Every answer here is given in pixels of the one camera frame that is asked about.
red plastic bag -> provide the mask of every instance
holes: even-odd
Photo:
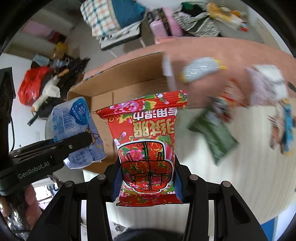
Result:
[[[22,104],[32,106],[40,96],[39,92],[44,76],[51,71],[52,69],[49,67],[42,66],[36,69],[29,69],[26,72],[17,93]]]

table surface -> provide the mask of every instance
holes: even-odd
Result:
[[[202,107],[207,96],[219,94],[231,77],[237,79],[243,92],[248,96],[252,91],[252,85],[245,68],[251,67],[252,64],[274,64],[282,71],[284,78],[296,86],[296,60],[291,55],[257,42],[218,37],[180,39],[142,48],[86,73],[85,78],[121,62],[160,51],[171,57],[176,85],[187,90],[190,107]],[[209,75],[191,84],[180,82],[179,75],[183,67],[190,61],[205,56],[221,60],[228,70]],[[289,95],[292,98],[296,97],[290,90]],[[293,113],[296,113],[296,99],[292,100],[292,107]],[[192,173],[206,181],[220,183],[229,180],[260,223],[274,218],[296,201],[295,154],[285,157],[280,154],[278,148],[271,150],[268,146],[271,126],[267,116],[275,114],[273,107],[237,109],[229,129],[240,144],[218,167],[213,164],[204,137],[186,128],[188,122],[199,111],[200,109],[181,110],[177,116],[176,155],[182,164],[187,165]],[[128,207],[109,206],[108,213],[110,212],[113,221],[126,224],[128,227],[156,227],[159,225],[159,222],[155,223],[157,214],[174,220],[175,230],[182,231],[185,227],[188,207],[178,209],[165,205],[155,208],[156,213],[146,208],[136,208],[131,212]],[[213,211],[210,209],[210,219],[212,218]],[[159,228],[172,227],[169,222],[161,224],[163,226]]]
[[[177,88],[188,92],[188,107],[204,106],[204,103],[208,101],[208,96],[217,96],[230,78],[235,78],[245,96],[249,96],[252,85],[245,68],[252,67],[253,64],[277,66],[284,78],[296,86],[296,60],[292,55],[258,42],[219,37],[177,39],[141,48],[87,72],[84,78],[119,63],[156,52],[165,52],[170,56]],[[213,57],[220,60],[228,67],[228,70],[208,75],[191,84],[182,83],[180,81],[182,69],[194,59],[201,57]],[[289,90],[289,95],[296,97],[296,93],[291,90]]]

pink peony print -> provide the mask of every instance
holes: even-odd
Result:
[[[172,159],[173,148],[171,146],[169,146],[168,144],[165,144],[165,154],[166,154],[166,158],[168,160]]]
[[[143,199],[155,199],[158,198],[159,195],[151,195],[151,194],[139,194]]]
[[[120,190],[119,196],[120,196],[120,197],[128,197],[129,194],[124,193],[122,190]]]
[[[139,149],[137,149],[137,150],[130,150],[127,153],[129,153],[131,155],[131,158],[132,158],[133,161],[142,160],[143,157],[145,156],[144,154],[141,153],[141,150],[139,150]]]
[[[148,182],[146,182],[146,181],[141,181],[141,183],[142,183],[142,185],[148,185]]]
[[[168,176],[163,176],[163,183],[168,183],[170,178]]]
[[[160,176],[154,176],[151,178],[151,183],[160,185],[161,183],[163,183],[163,180],[161,179]]]
[[[133,190],[133,188],[131,188],[130,186],[126,185],[126,184],[123,184],[124,188],[127,189],[127,190]]]
[[[123,139],[126,136],[126,132],[124,131],[121,135],[120,138]]]
[[[125,182],[127,182],[127,183],[131,183],[131,182],[133,182],[133,179],[132,179],[132,177],[128,174],[128,173],[126,173],[126,174],[124,174],[124,181]]]
[[[139,185],[135,184],[135,183],[130,183],[130,186],[133,188],[141,188]]]
[[[117,146],[120,145],[119,141],[118,141],[116,138],[114,139],[114,143],[115,143],[115,145],[117,145]]]
[[[141,111],[145,108],[145,101],[128,101],[116,105],[112,105],[109,107],[111,110],[114,110],[114,114],[121,114],[126,112],[137,112]]]
[[[180,92],[181,92],[183,95],[187,95],[187,92],[186,92],[186,91],[180,90]]]

cardboard box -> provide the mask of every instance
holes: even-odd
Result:
[[[93,163],[85,169],[103,173],[118,157],[107,120],[92,112],[145,95],[167,92],[167,79],[162,70],[163,56],[164,53],[154,53],[118,64],[70,89],[68,100],[79,96],[85,98],[107,154],[102,163]]]

pink suitcase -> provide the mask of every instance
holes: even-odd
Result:
[[[167,37],[167,36],[175,36],[182,37],[183,30],[179,26],[179,24],[173,19],[173,11],[167,7],[161,8],[165,18],[167,19],[169,29],[168,31],[165,28],[163,20],[161,19],[161,14],[158,19],[154,20],[150,24],[150,28],[155,37]]]

